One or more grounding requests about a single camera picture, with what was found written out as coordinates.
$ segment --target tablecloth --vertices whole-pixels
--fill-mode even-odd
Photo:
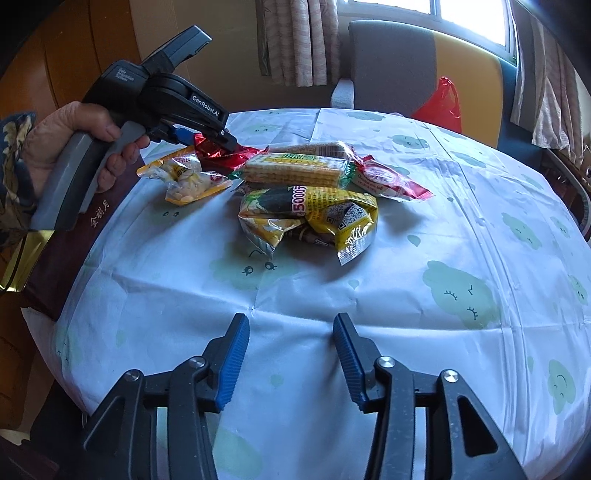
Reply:
[[[362,478],[375,416],[351,402],[330,339],[347,312],[382,354],[429,374],[458,370],[528,477],[557,476],[590,422],[591,251],[543,176],[382,113],[244,112],[228,128],[255,147],[343,140],[435,196],[380,199],[373,244],[340,266],[334,251],[296,241],[265,258],[240,229],[233,189],[175,207],[162,183],[140,180],[50,337],[27,315],[78,403],[92,412],[127,369],[173,369],[243,312],[251,340],[217,428],[220,478]],[[152,148],[147,160],[175,149]]]

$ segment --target red candy wrapper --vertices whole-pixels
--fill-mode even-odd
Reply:
[[[222,175],[230,173],[241,168],[247,160],[255,155],[267,150],[259,150],[253,147],[238,148],[233,153],[228,153],[224,148],[216,145],[214,142],[205,138],[202,134],[195,134],[195,152],[204,170],[216,171]]]
[[[376,162],[371,155],[358,159],[356,163],[357,174],[352,182],[376,197],[386,197],[399,202],[416,202],[433,196],[425,187]]]

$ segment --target beige curtain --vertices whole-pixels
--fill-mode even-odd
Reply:
[[[271,77],[310,87],[337,83],[337,0],[262,0]]]
[[[583,134],[577,73],[542,23],[513,4],[519,73],[511,121],[533,132],[533,144],[562,150],[580,168]]]

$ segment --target candy wrapper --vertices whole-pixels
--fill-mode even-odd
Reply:
[[[247,160],[266,151],[266,149],[260,150],[259,148],[238,145],[235,152],[228,153],[200,133],[195,134],[194,140],[195,151],[203,168],[216,171],[222,175],[232,174],[241,168]]]
[[[399,202],[416,202],[433,196],[430,190],[406,175],[376,162],[371,155],[361,159],[352,182],[376,197],[386,197]]]
[[[321,155],[340,158],[354,164],[351,168],[351,183],[376,197],[386,197],[399,202],[417,202],[433,196],[425,187],[412,181],[406,175],[378,163],[373,156],[360,157],[353,147],[344,142],[293,145],[272,148],[272,152]]]
[[[219,173],[202,171],[194,147],[178,150],[140,167],[138,177],[159,179],[167,184],[166,201],[186,205],[208,197],[232,185]]]

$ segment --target patterned sleeve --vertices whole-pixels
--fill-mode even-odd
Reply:
[[[35,194],[27,166],[20,160],[33,113],[19,113],[0,121],[0,250],[16,244],[26,233],[35,212]]]

